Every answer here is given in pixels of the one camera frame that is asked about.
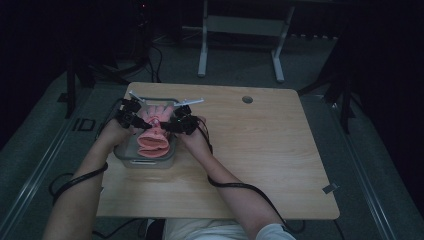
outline gray floor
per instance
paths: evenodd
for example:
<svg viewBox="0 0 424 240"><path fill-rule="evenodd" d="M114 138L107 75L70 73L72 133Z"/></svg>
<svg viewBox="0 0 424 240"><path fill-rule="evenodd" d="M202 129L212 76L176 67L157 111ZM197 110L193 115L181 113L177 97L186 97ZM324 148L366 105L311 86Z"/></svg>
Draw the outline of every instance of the gray floor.
<svg viewBox="0 0 424 240"><path fill-rule="evenodd" d="M222 43L225 38L219 37L217 35L211 40L205 78L197 77L200 53L197 35L187 33L182 46L173 44L166 37L155 40L163 55L161 80L164 83L298 90L316 79L335 44L335 41L326 39L288 39L281 56L286 81L281 84L275 81L269 51L263 50L267 46L263 44L264 41L261 41L259 49L240 48L246 42L224 46ZM154 66L157 66L159 52L152 50L151 58ZM150 73L148 69L142 69L127 78L131 81L149 82ZM51 210L48 184L58 174L75 171L110 106L126 90L126 86L110 82L99 82L92 90L79 89L78 108L71 119L65 120L63 117L66 106L56 102L59 94L65 91L65 86L64 76L52 83L1 152L0 216L3 220L8 220L3 221L0 229L0 234L8 235L7 238L2 236L2 239L41 238ZM402 185L370 120L353 104L356 118L349 122L351 134L344 134L338 124L338 109L321 99L325 88L302 96L301 101L328 178L330 182L340 186L334 194L341 212L337 223L345 238L424 239L422 217ZM94 131L74 130L73 126L78 118L96 120ZM46 152L54 154L49 157L49 154L45 155ZM45 177L31 178L39 165L47 166L43 169ZM26 184L28 179L39 185ZM18 198L22 191L29 196L26 200L32 201ZM29 204L14 206L14 202ZM100 218L96 223L96 230L104 234L110 233L126 220L128 219ZM289 222L293 226L300 224L299 221ZM111 239L139 239L137 234L140 225L141 221L134 222ZM341 239L333 221L306 221L306 230L295 237Z"/></svg>

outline black device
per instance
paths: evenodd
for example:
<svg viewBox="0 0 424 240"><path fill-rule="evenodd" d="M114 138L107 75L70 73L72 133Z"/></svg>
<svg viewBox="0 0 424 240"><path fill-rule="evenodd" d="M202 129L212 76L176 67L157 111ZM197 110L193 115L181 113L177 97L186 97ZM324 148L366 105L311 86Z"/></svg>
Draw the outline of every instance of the black device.
<svg viewBox="0 0 424 240"><path fill-rule="evenodd" d="M137 116L141 109L140 98L131 96L131 100L122 99L122 109L118 109L115 118L123 128L129 128L131 125L135 128L149 129L152 126ZM174 110L174 116L169 122L161 122L162 129L171 133L185 133L190 135L199 125L198 118L191 115L191 109L188 105L182 105Z"/></svg>

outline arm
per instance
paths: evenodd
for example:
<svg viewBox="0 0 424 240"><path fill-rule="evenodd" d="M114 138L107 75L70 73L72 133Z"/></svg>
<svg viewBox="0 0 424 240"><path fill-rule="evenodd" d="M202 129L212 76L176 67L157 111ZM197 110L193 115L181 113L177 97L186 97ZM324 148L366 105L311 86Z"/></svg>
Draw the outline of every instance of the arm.
<svg viewBox="0 0 424 240"><path fill-rule="evenodd" d="M179 138L214 181L218 183L241 182L212 155L199 129L189 136L180 134ZM258 232L268 224L283 224L272 207L256 192L240 188L217 188L217 190L249 239L255 239Z"/></svg>
<svg viewBox="0 0 424 240"><path fill-rule="evenodd" d="M73 179L103 167L113 147L131 135L111 120L88 151ZM103 174L83 181L57 200L50 214L43 239L91 239L96 218Z"/></svg>

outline metal frame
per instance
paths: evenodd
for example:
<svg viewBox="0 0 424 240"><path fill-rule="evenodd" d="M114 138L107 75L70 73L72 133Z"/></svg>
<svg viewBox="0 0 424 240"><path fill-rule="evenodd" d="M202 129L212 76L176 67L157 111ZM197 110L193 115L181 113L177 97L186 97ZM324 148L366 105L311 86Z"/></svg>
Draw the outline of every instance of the metal frame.
<svg viewBox="0 0 424 240"><path fill-rule="evenodd" d="M208 31L227 32L239 34L255 34L264 36L279 37L277 46L271 51L272 62L276 80L284 81L283 69L281 67L280 54L287 37L287 32L293 17L295 7L291 6L286 19L282 20L265 20L251 19L239 17L224 17L216 15L208 15L208 0L203 1L203 27L202 27L202 48L200 50L199 77L206 76L206 65L208 58Z"/></svg>

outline glove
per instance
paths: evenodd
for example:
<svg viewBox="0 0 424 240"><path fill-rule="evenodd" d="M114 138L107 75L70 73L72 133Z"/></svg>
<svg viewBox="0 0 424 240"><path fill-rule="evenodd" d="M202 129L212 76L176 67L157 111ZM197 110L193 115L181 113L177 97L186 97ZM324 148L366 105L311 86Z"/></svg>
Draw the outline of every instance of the glove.
<svg viewBox="0 0 424 240"><path fill-rule="evenodd" d="M169 133L160 127L160 122L168 122L174 111L174 107L150 106L148 111L141 112L141 118L152 125L152 128L144 131L138 138L140 145L138 154L144 157L155 158L168 153Z"/></svg>

